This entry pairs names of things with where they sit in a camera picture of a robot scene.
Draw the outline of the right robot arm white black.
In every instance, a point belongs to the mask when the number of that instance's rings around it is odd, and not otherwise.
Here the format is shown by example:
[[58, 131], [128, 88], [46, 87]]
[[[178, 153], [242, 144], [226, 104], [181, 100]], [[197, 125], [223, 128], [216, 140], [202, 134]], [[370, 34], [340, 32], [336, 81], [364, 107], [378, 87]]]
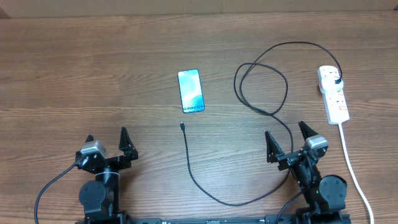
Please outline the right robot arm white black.
[[317, 163], [327, 152], [328, 141], [303, 121], [299, 128], [304, 145], [284, 153], [270, 132], [265, 132], [267, 162], [278, 163], [279, 170], [289, 170], [300, 187], [277, 215], [266, 215], [266, 223], [351, 223], [346, 208], [347, 182], [338, 175], [321, 176]]

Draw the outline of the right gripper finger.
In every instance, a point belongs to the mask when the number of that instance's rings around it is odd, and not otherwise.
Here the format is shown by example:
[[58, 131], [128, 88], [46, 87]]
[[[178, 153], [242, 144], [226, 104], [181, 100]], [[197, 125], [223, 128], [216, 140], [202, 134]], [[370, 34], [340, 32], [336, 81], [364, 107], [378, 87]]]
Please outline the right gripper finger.
[[269, 131], [265, 132], [265, 137], [267, 146], [267, 162], [278, 162], [278, 158], [284, 155], [283, 150]]
[[318, 135], [318, 133], [314, 131], [311, 127], [309, 127], [304, 121], [300, 121], [298, 123], [298, 126], [300, 128], [304, 140], [307, 140], [310, 137]]

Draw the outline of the blue Samsung Galaxy smartphone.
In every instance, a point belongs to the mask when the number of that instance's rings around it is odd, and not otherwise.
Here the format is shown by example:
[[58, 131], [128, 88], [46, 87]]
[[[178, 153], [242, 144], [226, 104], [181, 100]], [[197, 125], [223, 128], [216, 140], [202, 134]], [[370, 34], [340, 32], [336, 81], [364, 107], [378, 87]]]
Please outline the blue Samsung Galaxy smartphone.
[[197, 69], [179, 71], [177, 77], [182, 111], [184, 113], [204, 111], [205, 101], [199, 71]]

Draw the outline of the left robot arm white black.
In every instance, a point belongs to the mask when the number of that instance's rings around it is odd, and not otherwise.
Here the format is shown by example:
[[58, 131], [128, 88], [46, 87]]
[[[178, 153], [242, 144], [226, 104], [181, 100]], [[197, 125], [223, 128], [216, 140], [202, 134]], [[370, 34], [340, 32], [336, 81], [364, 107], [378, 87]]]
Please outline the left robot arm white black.
[[106, 158], [104, 145], [89, 135], [75, 154], [77, 168], [95, 176], [79, 192], [84, 223], [133, 223], [128, 212], [121, 210], [119, 171], [130, 168], [139, 156], [125, 127], [121, 128], [119, 150], [123, 155]]

